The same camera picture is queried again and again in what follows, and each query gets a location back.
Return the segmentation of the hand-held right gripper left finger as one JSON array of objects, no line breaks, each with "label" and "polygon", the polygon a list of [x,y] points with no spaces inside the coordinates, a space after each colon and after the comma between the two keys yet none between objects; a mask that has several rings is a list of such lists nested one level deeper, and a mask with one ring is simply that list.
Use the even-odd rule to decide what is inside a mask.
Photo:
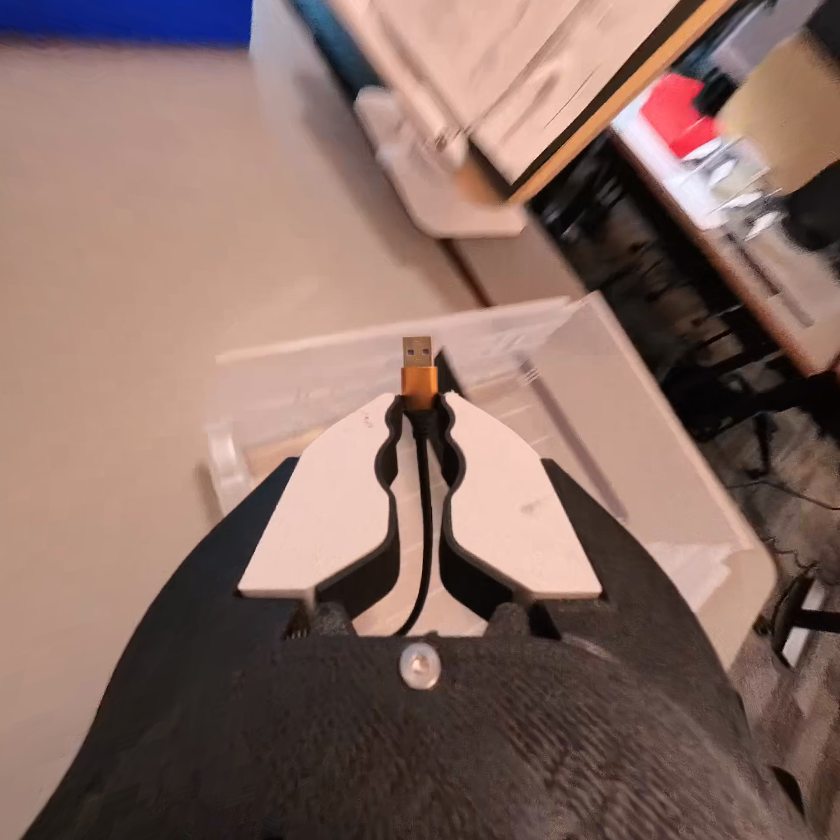
[{"label": "hand-held right gripper left finger", "polygon": [[356,619],[397,583],[401,540],[392,484],[402,398],[384,393],[320,434],[290,477],[237,584],[250,599],[336,604]]}]

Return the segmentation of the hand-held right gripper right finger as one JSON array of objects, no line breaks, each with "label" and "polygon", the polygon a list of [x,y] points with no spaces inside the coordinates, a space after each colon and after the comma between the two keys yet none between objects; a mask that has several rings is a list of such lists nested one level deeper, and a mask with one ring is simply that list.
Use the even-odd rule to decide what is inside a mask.
[{"label": "hand-held right gripper right finger", "polygon": [[438,398],[437,418],[446,592],[485,621],[505,603],[528,611],[599,599],[602,583],[538,453],[456,392]]}]

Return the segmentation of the clear plastic organizer box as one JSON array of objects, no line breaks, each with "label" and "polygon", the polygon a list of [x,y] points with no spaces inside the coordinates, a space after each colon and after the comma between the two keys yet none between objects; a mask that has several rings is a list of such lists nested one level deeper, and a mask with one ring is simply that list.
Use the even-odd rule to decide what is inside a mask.
[{"label": "clear plastic organizer box", "polygon": [[224,513],[286,457],[400,386],[402,338],[430,335],[440,388],[555,461],[664,565],[719,650],[738,648],[777,573],[598,293],[228,353],[206,426]]}]

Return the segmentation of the blue plastic bin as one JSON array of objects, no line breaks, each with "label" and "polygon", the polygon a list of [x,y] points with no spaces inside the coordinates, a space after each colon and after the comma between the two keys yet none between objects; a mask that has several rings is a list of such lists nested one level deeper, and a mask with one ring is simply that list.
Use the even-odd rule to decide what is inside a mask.
[{"label": "blue plastic bin", "polygon": [[2,1],[2,36],[247,47],[252,1]]}]

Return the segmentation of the black office chair base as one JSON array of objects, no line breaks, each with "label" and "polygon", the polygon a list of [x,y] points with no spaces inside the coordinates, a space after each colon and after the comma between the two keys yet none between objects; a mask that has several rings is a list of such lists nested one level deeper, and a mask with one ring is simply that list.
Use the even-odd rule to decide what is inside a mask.
[{"label": "black office chair base", "polygon": [[825,609],[827,595],[815,569],[806,568],[785,586],[770,614],[760,615],[753,624],[780,666],[795,669],[811,635],[839,635],[839,612]]}]

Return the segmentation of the wooden desk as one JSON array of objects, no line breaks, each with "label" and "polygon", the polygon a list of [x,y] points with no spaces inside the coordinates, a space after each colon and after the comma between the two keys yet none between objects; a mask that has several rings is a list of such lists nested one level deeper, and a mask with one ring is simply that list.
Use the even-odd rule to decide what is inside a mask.
[{"label": "wooden desk", "polygon": [[741,241],[697,176],[638,114],[623,112],[611,140],[667,216],[803,375],[838,373],[838,284],[826,260],[786,243],[778,227]]}]

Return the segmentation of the red box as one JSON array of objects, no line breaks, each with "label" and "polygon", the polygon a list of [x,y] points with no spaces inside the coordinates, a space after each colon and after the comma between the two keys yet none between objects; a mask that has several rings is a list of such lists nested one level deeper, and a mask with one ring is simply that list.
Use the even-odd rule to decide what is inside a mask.
[{"label": "red box", "polygon": [[701,81],[669,72],[650,88],[640,109],[650,128],[678,159],[719,139],[716,120],[701,113],[695,104],[703,89]]}]

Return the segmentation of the wooden clipboard with papers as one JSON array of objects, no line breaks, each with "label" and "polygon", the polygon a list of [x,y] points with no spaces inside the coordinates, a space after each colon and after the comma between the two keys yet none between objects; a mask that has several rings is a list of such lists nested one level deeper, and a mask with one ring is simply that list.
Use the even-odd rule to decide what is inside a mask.
[{"label": "wooden clipboard with papers", "polygon": [[383,166],[477,165],[507,200],[556,172],[734,2],[329,2],[381,81],[354,108]]}]

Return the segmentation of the black pad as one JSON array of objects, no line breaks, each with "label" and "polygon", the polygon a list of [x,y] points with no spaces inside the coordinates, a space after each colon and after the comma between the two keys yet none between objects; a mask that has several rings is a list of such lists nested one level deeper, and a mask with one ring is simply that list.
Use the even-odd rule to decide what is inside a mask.
[{"label": "black pad", "polygon": [[286,1],[286,5],[314,55],[314,69],[298,72],[295,77],[299,91],[319,109],[341,104],[348,114],[354,114],[359,93],[382,85],[379,74],[329,2]]}]

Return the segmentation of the tan rounded object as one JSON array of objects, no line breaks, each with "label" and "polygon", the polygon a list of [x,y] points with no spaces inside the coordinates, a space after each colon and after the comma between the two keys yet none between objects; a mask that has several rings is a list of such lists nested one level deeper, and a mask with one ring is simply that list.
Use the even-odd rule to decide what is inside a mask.
[{"label": "tan rounded object", "polygon": [[774,47],[720,111],[728,137],[745,139],[790,194],[838,162],[838,64],[806,32]]}]

